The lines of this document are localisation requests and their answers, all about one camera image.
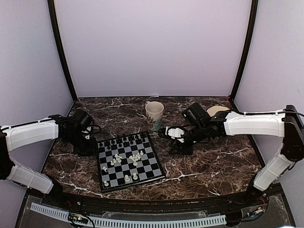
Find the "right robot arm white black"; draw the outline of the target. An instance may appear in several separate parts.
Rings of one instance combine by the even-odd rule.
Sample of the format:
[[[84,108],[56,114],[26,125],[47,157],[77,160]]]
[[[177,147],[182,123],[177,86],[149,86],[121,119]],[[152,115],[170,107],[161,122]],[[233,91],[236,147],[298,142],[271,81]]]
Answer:
[[[267,163],[253,178],[242,201],[253,206],[271,183],[304,158],[303,114],[293,105],[264,112],[240,112],[224,106],[204,110],[194,103],[182,112],[192,127],[166,127],[165,136],[174,140],[180,152],[211,138],[237,135],[253,137],[262,158]]]

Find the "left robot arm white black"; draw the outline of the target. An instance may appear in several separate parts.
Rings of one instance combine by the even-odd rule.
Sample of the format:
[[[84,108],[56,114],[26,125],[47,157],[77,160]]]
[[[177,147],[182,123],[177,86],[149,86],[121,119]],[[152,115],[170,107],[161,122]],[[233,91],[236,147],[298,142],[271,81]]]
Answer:
[[[67,196],[60,191],[61,185],[53,178],[35,169],[46,157],[45,146],[61,139],[74,147],[79,156],[92,156],[97,152],[97,142],[91,136],[93,118],[84,111],[70,117],[59,114],[44,119],[0,128],[0,178],[15,182],[29,189],[48,195],[57,207],[67,203]]]

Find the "black grey chessboard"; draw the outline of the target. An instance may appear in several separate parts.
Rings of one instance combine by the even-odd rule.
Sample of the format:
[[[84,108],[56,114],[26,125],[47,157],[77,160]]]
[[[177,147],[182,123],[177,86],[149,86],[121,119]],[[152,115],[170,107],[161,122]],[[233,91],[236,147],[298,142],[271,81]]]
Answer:
[[[144,155],[140,155],[140,150],[143,150]],[[102,193],[165,178],[147,131],[99,141],[98,152],[97,167]],[[107,167],[108,172],[103,171],[103,167]],[[133,179],[133,173],[137,174],[137,180]],[[125,175],[130,176],[129,182],[125,182]]]

